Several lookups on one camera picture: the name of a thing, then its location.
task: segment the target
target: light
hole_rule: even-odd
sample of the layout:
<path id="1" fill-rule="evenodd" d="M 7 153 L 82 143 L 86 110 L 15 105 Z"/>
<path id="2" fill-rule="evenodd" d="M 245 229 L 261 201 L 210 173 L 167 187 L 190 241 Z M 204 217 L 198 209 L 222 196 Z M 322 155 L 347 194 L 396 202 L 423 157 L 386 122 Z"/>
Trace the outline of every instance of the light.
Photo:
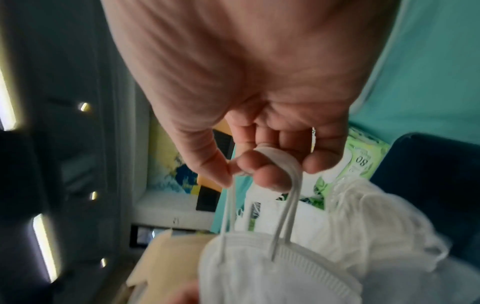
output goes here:
<path id="1" fill-rule="evenodd" d="M 17 118 L 14 106 L 10 99 L 5 83 L 4 75 L 0 67 L 0 121 L 4 131 L 11 131 L 17 128 Z"/>
<path id="2" fill-rule="evenodd" d="M 102 259 L 100 260 L 100 267 L 105 268 L 106 265 L 107 265 L 107 259 L 106 259 L 106 258 L 102 258 Z"/>
<path id="3" fill-rule="evenodd" d="M 99 196 L 99 194 L 96 191 L 94 191 L 94 192 L 90 193 L 89 199 L 90 200 L 96 200 L 98 196 Z"/>
<path id="4" fill-rule="evenodd" d="M 92 107 L 88 102 L 81 102 L 78 104 L 78 109 L 82 112 L 89 112 L 92 109 Z"/>
<path id="5" fill-rule="evenodd" d="M 40 247 L 41 256 L 46 266 L 50 282 L 54 282 L 58 278 L 57 267 L 52 253 L 52 244 L 48 238 L 45 227 L 45 219 L 42 214 L 33 218 L 33 230 L 35 232 L 36 240 Z"/>

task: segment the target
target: yellow and blue painting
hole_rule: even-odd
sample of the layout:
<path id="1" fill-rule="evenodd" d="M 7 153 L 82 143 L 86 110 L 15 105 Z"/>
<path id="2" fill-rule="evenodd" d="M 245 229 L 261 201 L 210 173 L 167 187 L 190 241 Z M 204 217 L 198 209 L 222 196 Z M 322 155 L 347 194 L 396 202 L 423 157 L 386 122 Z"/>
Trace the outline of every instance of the yellow and blue painting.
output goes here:
<path id="1" fill-rule="evenodd" d="M 198 195 L 197 174 L 185 164 L 170 136 L 153 113 L 148 144 L 148 190 Z"/>

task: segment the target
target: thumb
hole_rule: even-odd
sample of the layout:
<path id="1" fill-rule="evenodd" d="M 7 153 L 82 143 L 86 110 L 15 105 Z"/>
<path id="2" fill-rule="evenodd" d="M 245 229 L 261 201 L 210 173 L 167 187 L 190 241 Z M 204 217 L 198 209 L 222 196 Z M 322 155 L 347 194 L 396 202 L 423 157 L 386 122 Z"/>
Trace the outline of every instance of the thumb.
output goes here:
<path id="1" fill-rule="evenodd" d="M 227 160 L 217 147 L 212 129 L 184 131 L 166 127 L 165 130 L 190 170 L 223 188 L 230 187 L 232 175 Z"/>

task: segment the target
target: palm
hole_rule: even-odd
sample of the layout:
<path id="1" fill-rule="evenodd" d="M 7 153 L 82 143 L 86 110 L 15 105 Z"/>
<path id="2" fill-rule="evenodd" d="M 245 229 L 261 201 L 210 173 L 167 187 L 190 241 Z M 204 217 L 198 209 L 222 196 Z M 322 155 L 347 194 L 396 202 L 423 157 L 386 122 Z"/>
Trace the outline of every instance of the palm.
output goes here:
<path id="1" fill-rule="evenodd" d="M 349 105 L 383 46 L 395 3 L 124 0 L 109 23 L 187 164 L 222 183 L 226 163 L 207 130 L 225 115 L 240 153 L 279 147 L 310 173 L 339 161 Z M 261 185 L 287 187 L 254 152 L 230 166 L 251 171 Z"/>

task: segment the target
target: human hand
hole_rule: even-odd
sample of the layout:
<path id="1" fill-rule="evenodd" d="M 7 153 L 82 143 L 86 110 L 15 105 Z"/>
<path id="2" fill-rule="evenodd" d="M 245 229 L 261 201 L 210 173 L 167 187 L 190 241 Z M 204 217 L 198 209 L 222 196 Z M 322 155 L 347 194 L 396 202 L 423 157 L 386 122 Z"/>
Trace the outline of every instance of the human hand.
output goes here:
<path id="1" fill-rule="evenodd" d="M 190 282 L 177 290 L 165 304 L 198 304 L 200 302 L 198 281 Z"/>
<path id="2" fill-rule="evenodd" d="M 396 0 L 103 0 L 113 38 L 190 169 L 228 187 L 244 171 L 288 190 L 256 146 L 304 171 L 342 157 L 348 109 L 380 54 Z M 230 165 L 212 127 L 226 117 Z M 316 143 L 311 153 L 312 128 Z"/>

